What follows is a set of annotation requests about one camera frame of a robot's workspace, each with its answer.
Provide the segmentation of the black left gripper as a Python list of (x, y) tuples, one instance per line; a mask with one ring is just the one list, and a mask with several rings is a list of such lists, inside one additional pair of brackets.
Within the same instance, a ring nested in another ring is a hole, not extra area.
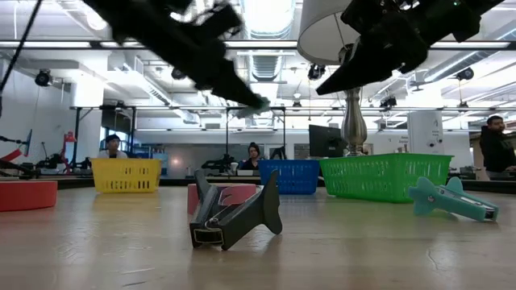
[(242, 25), (232, 5), (214, 4), (203, 14), (206, 19), (181, 22), (171, 13), (185, 12), (192, 0), (82, 0), (105, 20), (113, 40), (123, 44), (133, 39), (164, 60), (183, 57), (193, 60), (193, 81), (200, 90), (238, 102), (251, 110), (268, 107), (259, 94), (235, 72), (234, 62), (225, 57), (226, 47), (220, 36), (237, 31)]

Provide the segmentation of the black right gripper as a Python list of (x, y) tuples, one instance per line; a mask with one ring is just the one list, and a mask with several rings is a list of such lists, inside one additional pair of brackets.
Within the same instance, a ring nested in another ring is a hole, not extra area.
[(453, 35), (463, 42), (480, 30), (481, 16), (504, 0), (352, 0), (342, 22), (361, 37), (354, 54), (317, 89), (319, 95), (408, 73), (427, 59), (427, 43)]

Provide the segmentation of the table lamp with white shade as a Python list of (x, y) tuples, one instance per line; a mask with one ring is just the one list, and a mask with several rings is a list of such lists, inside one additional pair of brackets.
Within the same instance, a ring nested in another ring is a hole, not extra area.
[[(340, 65), (347, 51), (358, 38), (358, 33), (340, 20), (352, 0), (303, 0), (298, 52), (309, 62)], [(368, 137), (360, 111), (360, 88), (344, 91), (346, 109), (341, 135), (348, 144), (348, 155), (362, 155)]]

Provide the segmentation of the person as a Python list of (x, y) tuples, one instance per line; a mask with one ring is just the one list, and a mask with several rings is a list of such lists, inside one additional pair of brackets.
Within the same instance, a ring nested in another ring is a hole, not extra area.
[(259, 146), (252, 142), (248, 146), (248, 159), (243, 163), (243, 165), (240, 167), (241, 170), (258, 170), (258, 160), (260, 159), (260, 148)]
[(106, 149), (98, 153), (98, 158), (104, 159), (126, 159), (127, 154), (119, 150), (120, 138), (116, 135), (108, 135), (106, 137)]
[(516, 171), (514, 147), (503, 133), (505, 128), (504, 119), (497, 115), (489, 117), (481, 128), (481, 153), (490, 180), (509, 178), (510, 172)]

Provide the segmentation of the white column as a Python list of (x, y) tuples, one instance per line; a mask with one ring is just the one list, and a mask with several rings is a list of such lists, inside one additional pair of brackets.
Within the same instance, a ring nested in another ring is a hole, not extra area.
[(410, 112), (407, 118), (411, 153), (443, 155), (443, 121), (440, 111)]

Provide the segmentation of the black computer monitor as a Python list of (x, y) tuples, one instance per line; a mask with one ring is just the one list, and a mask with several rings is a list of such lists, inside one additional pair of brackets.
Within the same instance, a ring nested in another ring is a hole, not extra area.
[(347, 143), (339, 128), (309, 125), (310, 157), (343, 157)]

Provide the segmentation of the green plastic basket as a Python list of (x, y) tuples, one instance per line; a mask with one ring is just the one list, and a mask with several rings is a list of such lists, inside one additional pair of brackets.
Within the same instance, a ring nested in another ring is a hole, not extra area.
[(321, 159), (327, 193), (347, 199), (411, 203), (408, 188), (419, 177), (433, 184), (447, 180), (450, 155), (392, 153)]

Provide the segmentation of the blue plastic basket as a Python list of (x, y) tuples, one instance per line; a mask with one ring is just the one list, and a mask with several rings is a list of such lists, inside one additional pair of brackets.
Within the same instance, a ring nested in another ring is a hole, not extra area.
[(266, 184), (277, 171), (280, 194), (311, 195), (318, 186), (319, 162), (314, 159), (262, 159), (258, 162), (260, 180)]

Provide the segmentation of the yellow plastic basket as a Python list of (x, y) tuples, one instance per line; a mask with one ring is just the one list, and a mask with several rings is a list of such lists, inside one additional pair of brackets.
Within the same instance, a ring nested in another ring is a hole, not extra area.
[(160, 183), (158, 159), (92, 159), (94, 186), (99, 193), (154, 193)]

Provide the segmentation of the red desk lamp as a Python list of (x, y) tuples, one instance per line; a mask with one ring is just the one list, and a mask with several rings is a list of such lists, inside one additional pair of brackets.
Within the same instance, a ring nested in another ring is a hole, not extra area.
[(69, 174), (72, 171), (71, 163), (66, 157), (66, 151), (67, 146), (69, 143), (75, 144), (77, 142), (76, 137), (74, 136), (74, 133), (72, 131), (69, 131), (68, 133), (64, 134), (63, 137), (63, 145), (60, 150), (60, 160), (64, 164), (64, 171), (63, 173)]

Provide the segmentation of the red bar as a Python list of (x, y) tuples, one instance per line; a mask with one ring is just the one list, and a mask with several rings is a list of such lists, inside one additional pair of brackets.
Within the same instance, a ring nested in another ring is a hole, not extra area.
[(0, 158), (1, 161), (6, 162), (12, 162), (13, 160), (17, 159), (20, 156), (24, 156), (23, 152), (20, 149), (15, 149), (12, 152), (8, 153), (7, 155), (4, 155)]

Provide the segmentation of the red round container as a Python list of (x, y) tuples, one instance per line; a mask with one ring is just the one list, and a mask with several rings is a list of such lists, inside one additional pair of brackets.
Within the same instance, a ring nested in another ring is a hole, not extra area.
[(57, 191), (54, 180), (0, 181), (0, 212), (53, 207)]

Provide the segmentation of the black background rig frame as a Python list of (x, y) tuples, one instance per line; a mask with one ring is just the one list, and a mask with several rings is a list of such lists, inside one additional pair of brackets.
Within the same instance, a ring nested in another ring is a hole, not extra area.
[[(75, 121), (75, 130), (76, 135), (78, 135), (79, 131), (79, 122), (80, 119), (85, 117), (92, 110), (100, 110), (100, 111), (114, 111), (117, 113), (121, 110), (129, 110), (131, 112), (131, 126), (130, 126), (130, 151), (134, 151), (134, 137), (136, 131), (163, 131), (163, 132), (223, 132), (225, 134), (225, 151), (224, 155), (230, 155), (230, 132), (236, 133), (260, 133), (265, 134), (266, 132), (280, 132), (281, 133), (281, 145), (286, 147), (286, 108), (284, 106), (274, 106), (272, 107), (271, 113), (275, 118), (278, 118), (281, 122), (283, 122), (283, 127), (281, 129), (277, 129), (276, 127), (270, 128), (262, 128), (262, 129), (252, 129), (252, 128), (234, 128), (230, 129), (229, 122), (232, 118), (236, 118), (238, 113), (241, 113), (244, 110), (243, 106), (114, 106), (114, 105), (102, 105), (102, 106), (71, 106), (71, 110), (76, 111), (76, 121)], [(197, 127), (191, 128), (179, 128), (179, 127), (163, 127), (163, 128), (139, 128), (137, 124), (138, 113), (142, 112), (170, 112), (171, 114), (175, 114), (181, 118), (183, 122), (190, 125), (198, 125)], [(188, 114), (194, 115), (195, 113), (205, 113), (209, 112), (210, 114), (217, 113), (222, 119), (220, 123), (224, 124), (224, 127), (220, 128), (208, 128), (207, 125), (202, 125), (201, 121), (194, 122), (193, 117), (189, 119)]]

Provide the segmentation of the black aluminium table frame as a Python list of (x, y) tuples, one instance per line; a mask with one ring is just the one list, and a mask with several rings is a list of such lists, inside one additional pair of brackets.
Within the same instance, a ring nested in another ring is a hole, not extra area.
[[(295, 40), (227, 40), (225, 45), (232, 50), (296, 50), (298, 42)], [(32, 50), (143, 50), (145, 46), (135, 41), (117, 44), (113, 41), (101, 40), (29, 40), (24, 46)], [(466, 41), (456, 43), (439, 41), (434, 43), (430, 50), (436, 51), (516, 51), (516, 41)]]

